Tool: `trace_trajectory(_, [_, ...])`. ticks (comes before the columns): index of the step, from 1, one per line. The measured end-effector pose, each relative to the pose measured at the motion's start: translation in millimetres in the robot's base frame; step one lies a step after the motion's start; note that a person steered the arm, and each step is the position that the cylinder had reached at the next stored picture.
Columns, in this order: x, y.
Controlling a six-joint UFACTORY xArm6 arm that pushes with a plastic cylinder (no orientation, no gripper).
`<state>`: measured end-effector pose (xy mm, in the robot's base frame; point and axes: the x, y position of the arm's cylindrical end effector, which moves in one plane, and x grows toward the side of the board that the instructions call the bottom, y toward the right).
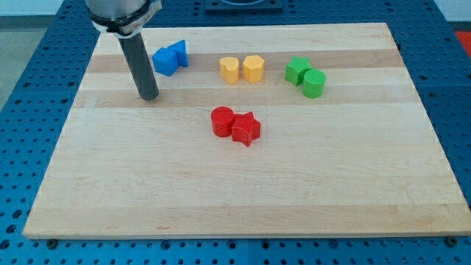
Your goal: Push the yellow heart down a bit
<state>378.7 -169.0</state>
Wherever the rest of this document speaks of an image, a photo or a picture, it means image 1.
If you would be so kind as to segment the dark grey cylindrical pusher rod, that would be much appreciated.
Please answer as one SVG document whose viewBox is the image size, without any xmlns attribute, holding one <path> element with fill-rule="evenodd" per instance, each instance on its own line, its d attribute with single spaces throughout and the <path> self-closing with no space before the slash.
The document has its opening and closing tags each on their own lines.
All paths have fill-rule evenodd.
<svg viewBox="0 0 471 265">
<path fill-rule="evenodd" d="M 159 90 L 141 33 L 118 41 L 140 98 L 146 101 L 156 99 Z"/>
</svg>

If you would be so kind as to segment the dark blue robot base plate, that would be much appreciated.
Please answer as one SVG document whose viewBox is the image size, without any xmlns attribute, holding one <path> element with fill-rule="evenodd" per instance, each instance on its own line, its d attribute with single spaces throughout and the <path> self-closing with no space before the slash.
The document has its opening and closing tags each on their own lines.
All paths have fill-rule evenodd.
<svg viewBox="0 0 471 265">
<path fill-rule="evenodd" d="M 283 0 L 205 0 L 206 13 L 282 10 Z"/>
</svg>

